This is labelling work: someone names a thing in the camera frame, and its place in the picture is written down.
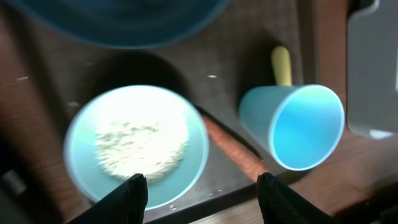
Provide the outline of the cream plastic spoon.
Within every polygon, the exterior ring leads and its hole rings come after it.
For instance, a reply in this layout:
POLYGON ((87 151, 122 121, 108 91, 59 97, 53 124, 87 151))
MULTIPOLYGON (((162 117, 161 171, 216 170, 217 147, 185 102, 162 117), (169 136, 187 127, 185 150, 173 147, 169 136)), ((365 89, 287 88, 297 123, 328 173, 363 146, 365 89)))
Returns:
POLYGON ((279 86, 292 86, 292 66, 289 51, 283 46, 271 52, 271 64, 275 82, 279 86))

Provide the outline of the dark blue plate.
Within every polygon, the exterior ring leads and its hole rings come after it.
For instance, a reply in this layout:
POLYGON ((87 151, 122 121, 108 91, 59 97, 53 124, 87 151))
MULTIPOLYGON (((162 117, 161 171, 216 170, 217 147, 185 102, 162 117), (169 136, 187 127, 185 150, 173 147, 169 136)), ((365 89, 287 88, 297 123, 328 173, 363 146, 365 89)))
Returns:
POLYGON ((19 13, 78 40, 116 49, 180 41, 213 22, 228 0, 10 0, 19 13))

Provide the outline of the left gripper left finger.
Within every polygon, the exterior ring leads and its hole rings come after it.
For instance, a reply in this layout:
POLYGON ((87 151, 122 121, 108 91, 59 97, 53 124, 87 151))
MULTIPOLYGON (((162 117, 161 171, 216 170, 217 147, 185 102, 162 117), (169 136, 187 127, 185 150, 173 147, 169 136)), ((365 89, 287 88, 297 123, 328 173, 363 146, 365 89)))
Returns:
POLYGON ((146 178, 135 174, 68 224, 142 224, 147 202, 146 178))

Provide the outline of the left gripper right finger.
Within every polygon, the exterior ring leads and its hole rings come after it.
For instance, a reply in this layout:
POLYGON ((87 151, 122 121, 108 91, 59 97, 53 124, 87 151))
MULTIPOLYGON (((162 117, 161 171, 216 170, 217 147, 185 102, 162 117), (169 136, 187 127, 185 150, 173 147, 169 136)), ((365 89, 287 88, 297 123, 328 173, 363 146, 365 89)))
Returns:
POLYGON ((266 172, 257 178, 257 199, 264 223, 328 224, 336 220, 266 172))

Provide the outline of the light blue cup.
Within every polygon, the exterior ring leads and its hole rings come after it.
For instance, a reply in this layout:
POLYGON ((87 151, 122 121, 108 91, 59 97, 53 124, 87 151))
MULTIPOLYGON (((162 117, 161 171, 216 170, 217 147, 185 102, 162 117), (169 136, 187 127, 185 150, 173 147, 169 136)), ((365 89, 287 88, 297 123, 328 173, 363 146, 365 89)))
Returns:
POLYGON ((276 163, 296 171, 325 161, 345 126, 340 98, 322 85, 255 87, 239 102, 238 116, 276 163))

